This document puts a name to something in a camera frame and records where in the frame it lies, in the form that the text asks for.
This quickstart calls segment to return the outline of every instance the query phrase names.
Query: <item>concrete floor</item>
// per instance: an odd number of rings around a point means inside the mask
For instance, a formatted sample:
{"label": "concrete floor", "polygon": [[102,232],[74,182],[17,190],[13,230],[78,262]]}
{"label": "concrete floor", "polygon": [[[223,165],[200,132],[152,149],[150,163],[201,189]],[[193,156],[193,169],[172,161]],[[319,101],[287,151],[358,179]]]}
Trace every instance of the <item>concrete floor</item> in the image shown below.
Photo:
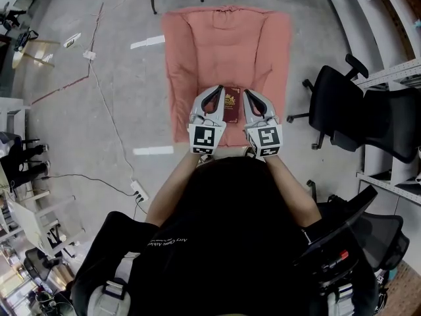
{"label": "concrete floor", "polygon": [[[177,144],[173,155],[135,156],[133,148],[173,145],[167,102],[163,44],[130,49],[135,42],[159,36],[161,15],[181,7],[200,5],[199,0],[155,0],[158,15],[151,11],[150,0],[39,0],[32,27],[39,38],[63,43],[70,36],[82,33],[69,49],[63,46],[33,46],[38,57],[53,54],[55,68],[22,61],[16,70],[13,97],[23,97],[32,104],[28,132],[48,143],[51,174],[80,173],[101,178],[117,188],[132,192],[130,168],[122,157],[118,138],[97,89],[92,70],[89,77],[63,88],[88,74],[88,62],[82,57],[91,45],[97,57],[93,69],[105,94],[127,159],[151,199],[159,190],[188,146]],[[99,25],[97,15],[102,7]],[[342,72],[349,70],[345,62],[347,43],[327,0],[205,0],[203,5],[247,5],[283,11],[291,16],[293,41],[287,83],[287,114],[304,113],[309,109],[309,92],[301,81],[314,81],[323,65]],[[313,179],[320,199],[335,193],[350,199],[357,193],[355,172],[359,153],[350,153],[330,145],[327,139],[319,151],[310,148],[318,133],[308,120],[284,121],[282,159],[302,183]],[[225,149],[231,155],[238,150]],[[135,203],[98,182],[83,178],[50,179],[36,184],[48,187],[51,195],[42,204],[49,205],[70,195],[76,203],[57,213],[69,233],[80,226],[86,237],[76,248],[77,269],[83,254],[101,227],[107,213],[119,210],[133,216]],[[147,210],[151,200],[143,204]],[[145,215],[138,209],[136,219]]]}

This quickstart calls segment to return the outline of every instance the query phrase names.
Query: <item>power strip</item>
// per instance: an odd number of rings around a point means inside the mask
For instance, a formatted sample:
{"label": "power strip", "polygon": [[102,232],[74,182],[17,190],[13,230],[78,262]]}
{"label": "power strip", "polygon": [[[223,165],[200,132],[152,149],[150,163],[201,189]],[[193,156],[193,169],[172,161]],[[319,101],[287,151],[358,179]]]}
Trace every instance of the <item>power strip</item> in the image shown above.
{"label": "power strip", "polygon": [[143,202],[149,199],[149,196],[147,195],[146,191],[143,189],[143,187],[137,180],[133,180],[130,186],[132,187],[134,192],[139,192],[139,194],[143,198]]}

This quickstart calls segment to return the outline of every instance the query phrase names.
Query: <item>chair wheel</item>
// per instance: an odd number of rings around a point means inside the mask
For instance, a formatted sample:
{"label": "chair wheel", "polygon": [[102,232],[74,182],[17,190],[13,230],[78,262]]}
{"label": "chair wheel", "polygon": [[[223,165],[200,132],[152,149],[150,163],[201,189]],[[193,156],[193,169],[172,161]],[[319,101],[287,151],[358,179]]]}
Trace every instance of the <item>chair wheel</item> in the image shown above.
{"label": "chair wheel", "polygon": [[331,194],[328,198],[328,203],[333,201],[336,198],[336,196],[334,194]]}

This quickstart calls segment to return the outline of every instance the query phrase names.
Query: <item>book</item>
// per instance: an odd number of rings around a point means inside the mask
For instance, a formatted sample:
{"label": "book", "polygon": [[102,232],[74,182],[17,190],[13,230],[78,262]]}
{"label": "book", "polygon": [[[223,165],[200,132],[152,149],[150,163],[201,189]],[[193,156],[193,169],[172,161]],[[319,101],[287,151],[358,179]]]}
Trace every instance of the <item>book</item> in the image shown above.
{"label": "book", "polygon": [[224,122],[238,122],[239,91],[239,88],[225,87]]}

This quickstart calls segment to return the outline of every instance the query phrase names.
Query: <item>pink towel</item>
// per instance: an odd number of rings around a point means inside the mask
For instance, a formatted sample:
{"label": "pink towel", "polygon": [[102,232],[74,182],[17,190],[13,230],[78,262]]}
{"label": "pink towel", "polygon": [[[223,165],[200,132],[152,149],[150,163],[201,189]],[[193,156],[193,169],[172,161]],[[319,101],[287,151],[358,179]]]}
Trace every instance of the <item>pink towel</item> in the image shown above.
{"label": "pink towel", "polygon": [[291,26],[287,14],[252,7],[190,7],[162,17],[166,75],[175,142],[188,142],[194,99],[222,84],[241,88],[238,123],[227,123],[221,146],[248,145],[242,91],[261,92],[279,118],[285,103]]}

